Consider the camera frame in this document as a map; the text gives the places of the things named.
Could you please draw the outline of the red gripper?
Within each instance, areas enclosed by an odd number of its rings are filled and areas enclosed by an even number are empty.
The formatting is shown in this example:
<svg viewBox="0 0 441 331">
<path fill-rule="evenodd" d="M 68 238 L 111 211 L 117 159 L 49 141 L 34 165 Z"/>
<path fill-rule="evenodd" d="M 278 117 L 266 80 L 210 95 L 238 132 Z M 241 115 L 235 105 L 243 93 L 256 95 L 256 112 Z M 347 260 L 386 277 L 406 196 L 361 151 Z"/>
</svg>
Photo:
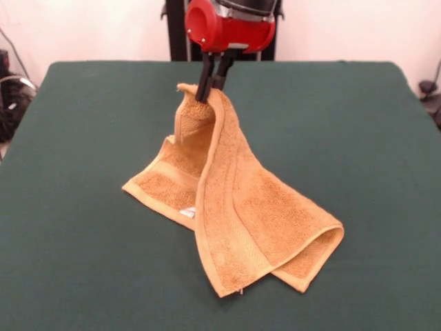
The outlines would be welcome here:
<svg viewBox="0 0 441 331">
<path fill-rule="evenodd" d="M 236 51 L 228 49 L 253 53 L 271 43 L 276 30 L 275 7 L 275 1 L 190 1 L 185 13 L 186 33 L 204 52 L 197 101 L 205 103 L 211 87 L 223 90 L 236 58 Z M 214 76 L 211 52 L 224 52 Z"/>
</svg>

